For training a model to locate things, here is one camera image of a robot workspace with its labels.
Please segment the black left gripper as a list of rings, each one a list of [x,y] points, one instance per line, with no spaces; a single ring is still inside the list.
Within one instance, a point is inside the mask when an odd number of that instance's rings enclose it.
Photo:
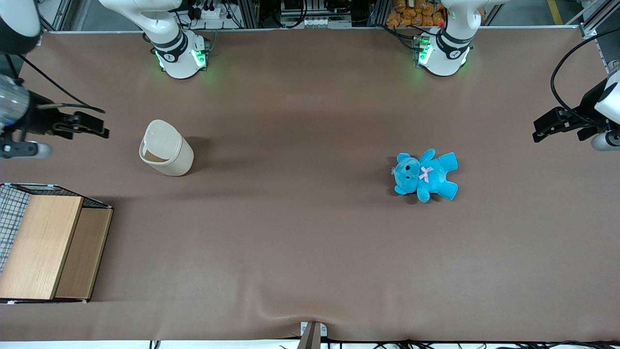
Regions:
[[[587,91],[580,104],[575,108],[576,113],[584,119],[584,126],[576,133],[580,141],[586,141],[598,133],[613,130],[613,122],[595,109],[596,103],[602,97],[606,88],[607,80],[599,82]],[[580,128],[579,124],[567,122],[566,110],[564,108],[553,108],[534,121],[533,141],[539,143],[545,138],[556,133],[571,132]]]

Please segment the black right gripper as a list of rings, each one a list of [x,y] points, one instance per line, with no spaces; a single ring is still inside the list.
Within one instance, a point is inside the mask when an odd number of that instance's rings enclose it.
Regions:
[[[68,140],[79,133],[109,138],[110,130],[104,127],[104,121],[84,112],[75,112],[71,116],[60,111],[64,106],[61,102],[53,102],[41,95],[29,95],[27,112],[22,117],[22,141],[26,141],[31,134],[58,136]]]

